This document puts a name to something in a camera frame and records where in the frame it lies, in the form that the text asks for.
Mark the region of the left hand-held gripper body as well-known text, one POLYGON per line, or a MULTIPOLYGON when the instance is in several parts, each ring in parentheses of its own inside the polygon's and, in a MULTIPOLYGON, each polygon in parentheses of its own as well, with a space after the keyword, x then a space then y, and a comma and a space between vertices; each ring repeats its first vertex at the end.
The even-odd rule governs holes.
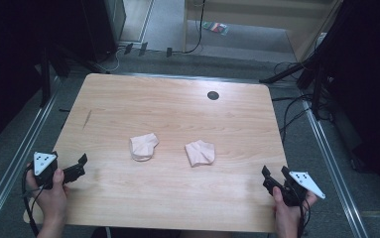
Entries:
POLYGON ((35 152, 33 158, 33 174, 36 183, 44 189, 51 189, 53 186, 54 172, 58 168, 58 154, 35 152))

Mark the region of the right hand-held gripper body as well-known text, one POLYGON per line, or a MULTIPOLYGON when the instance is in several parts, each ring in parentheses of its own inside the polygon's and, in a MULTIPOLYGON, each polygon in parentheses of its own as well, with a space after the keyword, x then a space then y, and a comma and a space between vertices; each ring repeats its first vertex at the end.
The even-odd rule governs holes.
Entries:
POLYGON ((306 195, 311 191, 321 199, 325 199, 325 194, 318 187, 308 172, 291 172, 291 179, 285 180, 285 187, 288 189, 289 197, 285 200, 288 206, 300 206, 306 199, 306 195))

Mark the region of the pale pink sock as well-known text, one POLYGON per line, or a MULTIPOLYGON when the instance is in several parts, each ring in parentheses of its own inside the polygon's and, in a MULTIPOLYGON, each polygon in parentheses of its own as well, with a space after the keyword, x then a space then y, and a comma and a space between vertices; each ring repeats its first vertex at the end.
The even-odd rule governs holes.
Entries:
POLYGON ((185 149, 192 167, 211 165, 215 161, 215 148, 211 143, 197 140, 186 144, 185 149))
POLYGON ((146 162, 154 156, 159 139, 154 133, 132 137, 129 141, 131 158, 137 162, 146 162))

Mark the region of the person's left hand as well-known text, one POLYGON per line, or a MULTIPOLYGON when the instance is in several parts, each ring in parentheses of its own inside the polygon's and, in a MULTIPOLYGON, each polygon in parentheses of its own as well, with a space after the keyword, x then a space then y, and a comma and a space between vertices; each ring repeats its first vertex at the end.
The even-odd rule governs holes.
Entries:
POLYGON ((44 189, 34 197, 44 214, 45 224, 65 224, 68 187, 63 184, 64 173, 56 169, 53 175, 53 187, 44 189))

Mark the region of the person's right hand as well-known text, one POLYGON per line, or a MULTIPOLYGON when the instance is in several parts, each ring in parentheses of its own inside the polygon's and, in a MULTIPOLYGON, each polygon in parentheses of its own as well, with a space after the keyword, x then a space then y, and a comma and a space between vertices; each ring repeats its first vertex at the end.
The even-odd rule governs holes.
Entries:
POLYGON ((304 218, 316 203, 317 196, 309 191, 302 207, 289 207, 285 204, 281 191, 273 189, 275 201, 275 231, 278 238, 299 238, 299 229, 304 225, 304 218))

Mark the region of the black metal stand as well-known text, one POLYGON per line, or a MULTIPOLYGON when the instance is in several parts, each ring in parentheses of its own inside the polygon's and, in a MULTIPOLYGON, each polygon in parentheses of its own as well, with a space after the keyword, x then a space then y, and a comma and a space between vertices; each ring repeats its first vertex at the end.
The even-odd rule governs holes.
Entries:
POLYGON ((50 78, 50 60, 46 47, 43 47, 41 53, 41 77, 42 77, 42 101, 44 107, 51 98, 51 78, 50 78))
POLYGON ((319 100, 322 82, 325 79, 322 58, 325 51, 327 50, 328 45, 330 44, 330 41, 330 32, 321 33, 315 41, 313 51, 305 60, 297 62, 293 66, 290 66, 282 72, 277 73, 276 75, 273 75, 267 79, 260 79, 259 82, 267 84, 275 83, 287 76, 294 74, 295 72, 301 71, 302 73, 297 80, 298 89, 307 89, 311 84, 314 86, 312 112, 315 118, 319 120, 319 100))

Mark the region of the dark curtain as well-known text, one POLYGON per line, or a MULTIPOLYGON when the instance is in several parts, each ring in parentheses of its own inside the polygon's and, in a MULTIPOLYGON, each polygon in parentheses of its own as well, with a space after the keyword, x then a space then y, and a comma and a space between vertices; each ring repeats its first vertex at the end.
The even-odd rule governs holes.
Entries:
POLYGON ((351 152, 380 176, 380 0, 344 0, 326 39, 328 90, 359 137, 351 152))
POLYGON ((52 42, 50 6, 55 0, 0 0, 0 134, 38 90, 41 53, 60 75, 69 69, 52 42))

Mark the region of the dark cabinet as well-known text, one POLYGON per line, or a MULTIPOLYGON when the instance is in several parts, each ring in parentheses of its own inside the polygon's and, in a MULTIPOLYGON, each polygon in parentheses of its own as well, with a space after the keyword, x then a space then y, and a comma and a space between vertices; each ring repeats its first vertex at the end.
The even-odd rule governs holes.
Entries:
POLYGON ((86 31, 89 33, 90 58, 102 62, 113 54, 126 22, 123 0, 80 0, 86 31))

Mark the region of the colourful packet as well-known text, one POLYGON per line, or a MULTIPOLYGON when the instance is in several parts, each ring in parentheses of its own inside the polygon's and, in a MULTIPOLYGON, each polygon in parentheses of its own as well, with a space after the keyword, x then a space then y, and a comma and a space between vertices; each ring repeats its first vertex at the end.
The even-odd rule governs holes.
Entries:
POLYGON ((228 26, 222 23, 203 22, 201 25, 204 29, 220 34, 222 36, 226 36, 228 33, 228 26))

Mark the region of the aluminium floor rail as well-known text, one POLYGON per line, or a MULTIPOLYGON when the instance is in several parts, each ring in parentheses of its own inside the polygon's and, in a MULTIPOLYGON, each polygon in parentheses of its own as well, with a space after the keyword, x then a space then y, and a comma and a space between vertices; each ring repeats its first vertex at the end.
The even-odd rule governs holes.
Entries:
POLYGON ((58 76, 51 78, 52 92, 48 101, 41 105, 40 99, 33 97, 0 135, 0 210, 50 114, 62 83, 58 76))
POLYGON ((369 238, 363 219, 356 206, 353 196, 344 180, 341 170, 336 162, 333 150, 329 145, 328 139, 321 123, 315 118, 312 112, 312 105, 304 101, 303 107, 307 110, 307 116, 317 140, 318 147, 323 156, 328 173, 331 177, 337 196, 340 200, 344 215, 350 226, 354 238, 369 238))

